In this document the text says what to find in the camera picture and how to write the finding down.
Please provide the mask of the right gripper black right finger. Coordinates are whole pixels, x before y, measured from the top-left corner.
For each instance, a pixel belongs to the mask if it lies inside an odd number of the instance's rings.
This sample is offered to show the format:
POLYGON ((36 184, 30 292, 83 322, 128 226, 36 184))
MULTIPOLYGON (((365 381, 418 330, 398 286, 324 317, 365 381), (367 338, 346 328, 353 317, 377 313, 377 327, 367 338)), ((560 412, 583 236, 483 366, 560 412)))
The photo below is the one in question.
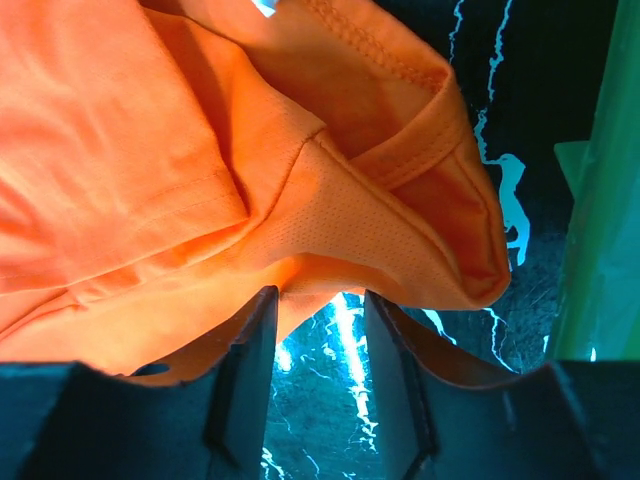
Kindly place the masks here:
POLYGON ((390 479, 635 479, 639 365, 552 361, 516 375, 368 293, 364 320, 390 479))

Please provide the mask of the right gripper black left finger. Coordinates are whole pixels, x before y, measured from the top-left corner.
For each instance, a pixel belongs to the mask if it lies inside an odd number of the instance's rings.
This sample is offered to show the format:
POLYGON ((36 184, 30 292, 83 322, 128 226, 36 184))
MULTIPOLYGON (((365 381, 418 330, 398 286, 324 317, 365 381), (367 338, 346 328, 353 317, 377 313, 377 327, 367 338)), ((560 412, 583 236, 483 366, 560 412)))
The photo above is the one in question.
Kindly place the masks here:
POLYGON ((1 367, 5 479, 256 479, 276 287, 134 376, 84 364, 1 367))

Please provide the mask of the orange t shirt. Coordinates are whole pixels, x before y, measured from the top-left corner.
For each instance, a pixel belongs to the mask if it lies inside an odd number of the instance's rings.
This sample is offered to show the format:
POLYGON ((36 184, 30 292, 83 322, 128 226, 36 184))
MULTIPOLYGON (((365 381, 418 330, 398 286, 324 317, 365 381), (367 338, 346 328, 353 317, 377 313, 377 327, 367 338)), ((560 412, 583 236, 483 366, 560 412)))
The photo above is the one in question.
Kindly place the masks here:
POLYGON ((450 64, 371 1, 5 1, 1 358, 130 374, 280 292, 510 281, 450 64))

